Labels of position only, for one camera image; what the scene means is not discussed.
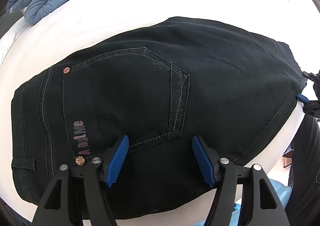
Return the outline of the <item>black denim pants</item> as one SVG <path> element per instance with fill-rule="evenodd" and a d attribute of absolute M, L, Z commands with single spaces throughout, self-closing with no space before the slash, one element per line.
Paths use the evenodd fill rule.
<path fill-rule="evenodd" d="M 38 204 L 60 165 L 89 162 L 123 135 L 105 188 L 116 219 L 178 208 L 209 191 L 191 141 L 246 165 L 273 140 L 306 78 L 289 46 L 222 22 L 172 17 L 76 51 L 11 102 L 12 176 Z"/>

